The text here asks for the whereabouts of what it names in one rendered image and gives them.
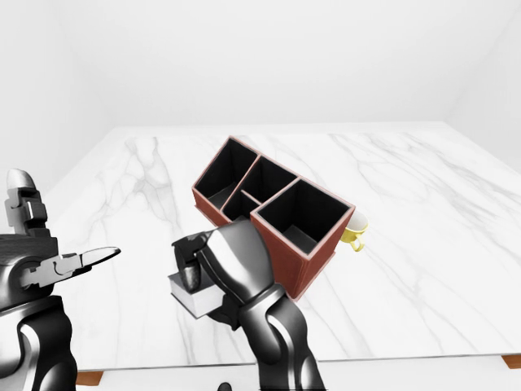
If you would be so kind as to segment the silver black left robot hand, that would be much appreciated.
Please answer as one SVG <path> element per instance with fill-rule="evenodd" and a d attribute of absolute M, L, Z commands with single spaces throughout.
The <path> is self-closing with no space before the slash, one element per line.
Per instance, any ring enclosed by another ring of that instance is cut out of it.
<path fill-rule="evenodd" d="M 13 234 L 0 235 L 0 311 L 49 296 L 55 283 L 84 274 L 117 254 L 117 247 L 59 254 L 46 228 L 47 212 L 32 177 L 21 169 L 7 174 L 5 201 Z"/>

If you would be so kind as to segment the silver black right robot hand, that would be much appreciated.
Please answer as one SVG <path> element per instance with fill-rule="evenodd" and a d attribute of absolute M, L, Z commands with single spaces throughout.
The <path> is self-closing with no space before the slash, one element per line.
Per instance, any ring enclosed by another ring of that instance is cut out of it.
<path fill-rule="evenodd" d="M 199 288 L 204 270 L 225 293 L 222 305 L 207 316 L 233 330 L 240 327 L 240 309 L 276 284 L 265 241 L 247 220 L 188 235 L 174 242 L 173 250 L 188 292 Z"/>

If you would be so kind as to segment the grey book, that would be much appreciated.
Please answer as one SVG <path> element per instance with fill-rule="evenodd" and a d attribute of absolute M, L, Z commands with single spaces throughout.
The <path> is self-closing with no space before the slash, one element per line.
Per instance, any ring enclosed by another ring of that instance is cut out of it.
<path fill-rule="evenodd" d="M 179 273 L 169 276 L 172 295 L 196 318 L 199 319 L 222 305 L 225 293 L 201 271 L 201 282 L 197 290 L 188 292 Z"/>

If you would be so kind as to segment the red-brown desk caddy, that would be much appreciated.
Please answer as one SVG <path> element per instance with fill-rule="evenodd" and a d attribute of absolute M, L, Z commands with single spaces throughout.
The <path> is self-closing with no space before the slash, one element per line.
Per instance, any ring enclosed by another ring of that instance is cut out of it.
<path fill-rule="evenodd" d="M 263 236 L 274 278 L 299 300 L 335 253 L 355 206 L 228 137 L 192 187 L 214 225 L 246 219 Z"/>

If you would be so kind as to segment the yellow mug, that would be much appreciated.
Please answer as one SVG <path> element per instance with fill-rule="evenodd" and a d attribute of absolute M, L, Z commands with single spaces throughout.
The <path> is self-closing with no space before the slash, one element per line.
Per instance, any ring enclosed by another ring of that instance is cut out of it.
<path fill-rule="evenodd" d="M 351 244 L 355 252 L 360 252 L 364 246 L 364 240 L 361 237 L 369 226 L 368 218 L 359 211 L 355 211 L 351 216 L 349 223 L 344 229 L 340 240 L 344 243 Z"/>

